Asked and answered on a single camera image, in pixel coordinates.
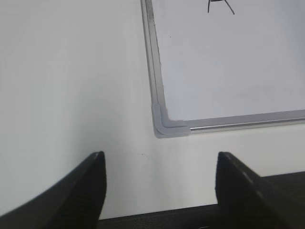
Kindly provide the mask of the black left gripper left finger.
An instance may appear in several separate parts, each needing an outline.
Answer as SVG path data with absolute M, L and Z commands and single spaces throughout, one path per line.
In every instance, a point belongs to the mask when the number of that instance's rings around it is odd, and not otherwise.
M 95 229 L 106 197 L 103 152 L 90 154 L 36 198 L 4 214 L 2 229 Z

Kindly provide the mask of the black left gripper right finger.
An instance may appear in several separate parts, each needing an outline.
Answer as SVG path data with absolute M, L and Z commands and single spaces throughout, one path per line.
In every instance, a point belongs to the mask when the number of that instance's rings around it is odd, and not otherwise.
M 261 177 L 229 152 L 217 158 L 215 192 L 221 229 L 303 229 L 305 174 Z

